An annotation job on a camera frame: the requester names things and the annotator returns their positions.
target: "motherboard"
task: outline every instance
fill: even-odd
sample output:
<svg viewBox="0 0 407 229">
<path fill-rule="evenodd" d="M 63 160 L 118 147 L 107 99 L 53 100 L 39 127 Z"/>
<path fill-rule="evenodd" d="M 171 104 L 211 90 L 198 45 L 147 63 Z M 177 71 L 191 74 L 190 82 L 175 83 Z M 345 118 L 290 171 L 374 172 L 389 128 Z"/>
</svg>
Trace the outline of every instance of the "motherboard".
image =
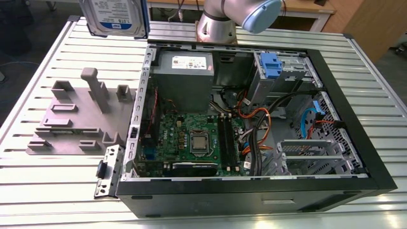
<svg viewBox="0 0 407 229">
<path fill-rule="evenodd" d="M 238 137 L 241 118 L 225 115 L 162 116 L 157 147 L 145 147 L 138 173 L 145 177 L 243 176 Z"/>
</svg>

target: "green circuit board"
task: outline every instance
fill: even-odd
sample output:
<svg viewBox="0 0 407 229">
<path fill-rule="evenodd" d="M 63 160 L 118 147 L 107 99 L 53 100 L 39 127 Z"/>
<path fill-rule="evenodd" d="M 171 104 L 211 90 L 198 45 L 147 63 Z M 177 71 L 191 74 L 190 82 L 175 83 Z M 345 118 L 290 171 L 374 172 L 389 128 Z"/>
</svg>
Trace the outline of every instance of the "green circuit board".
<svg viewBox="0 0 407 229">
<path fill-rule="evenodd" d="M 145 149 L 145 153 L 154 154 L 145 161 L 149 168 L 149 177 L 159 177 L 162 172 L 159 162 L 210 162 L 219 164 L 218 176 L 243 176 L 243 168 L 222 169 L 222 153 L 218 135 L 217 115 L 202 114 L 169 114 L 163 115 L 161 121 L 159 144 L 155 149 Z M 241 119 L 233 119 L 234 131 L 243 128 Z M 207 138 L 207 148 L 205 152 L 194 153 L 193 136 Z"/>
</svg>

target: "cpu socket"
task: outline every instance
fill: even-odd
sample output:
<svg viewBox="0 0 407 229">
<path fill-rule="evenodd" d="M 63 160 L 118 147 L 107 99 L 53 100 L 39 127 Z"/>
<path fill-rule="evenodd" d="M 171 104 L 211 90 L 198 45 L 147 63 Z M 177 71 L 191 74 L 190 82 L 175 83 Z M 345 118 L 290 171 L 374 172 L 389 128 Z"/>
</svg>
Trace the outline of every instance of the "cpu socket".
<svg viewBox="0 0 407 229">
<path fill-rule="evenodd" d="M 210 133 L 206 130 L 190 131 L 190 151 L 195 156 L 210 153 Z"/>
</svg>

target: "slotted aluminum table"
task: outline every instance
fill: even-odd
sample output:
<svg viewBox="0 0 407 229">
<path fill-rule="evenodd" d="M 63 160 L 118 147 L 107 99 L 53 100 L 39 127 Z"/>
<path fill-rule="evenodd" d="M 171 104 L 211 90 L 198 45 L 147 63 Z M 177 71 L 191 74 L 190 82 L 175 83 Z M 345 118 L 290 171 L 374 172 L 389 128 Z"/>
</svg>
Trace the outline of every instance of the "slotted aluminum table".
<svg viewBox="0 0 407 229">
<path fill-rule="evenodd" d="M 151 38 L 195 40 L 195 25 L 151 22 Z M 102 156 L 30 156 L 27 143 L 45 116 L 57 80 L 86 86 L 83 67 L 99 69 L 107 87 L 138 87 L 147 41 L 93 37 L 86 20 L 69 21 L 0 129 L 0 225 L 115 228 L 406 228 L 407 109 L 353 39 L 342 34 L 238 29 L 241 44 L 320 49 L 368 135 L 396 179 L 398 190 L 326 213 L 138 220 L 118 200 L 94 200 Z"/>
</svg>

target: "blue hard drive label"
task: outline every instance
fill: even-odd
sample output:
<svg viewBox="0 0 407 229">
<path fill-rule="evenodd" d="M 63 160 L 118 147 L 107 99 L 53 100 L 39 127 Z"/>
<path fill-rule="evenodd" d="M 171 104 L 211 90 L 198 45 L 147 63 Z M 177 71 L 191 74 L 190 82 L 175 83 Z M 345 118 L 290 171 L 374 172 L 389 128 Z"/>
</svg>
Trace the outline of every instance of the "blue hard drive label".
<svg viewBox="0 0 407 229">
<path fill-rule="evenodd" d="M 93 4 L 98 21 L 106 28 L 127 30 L 133 27 L 127 0 L 93 0 Z"/>
<path fill-rule="evenodd" d="M 107 23 L 107 22 L 102 22 L 101 24 L 109 29 L 117 29 L 117 30 L 127 30 L 130 29 L 130 27 L 133 27 L 131 24 Z"/>
</svg>

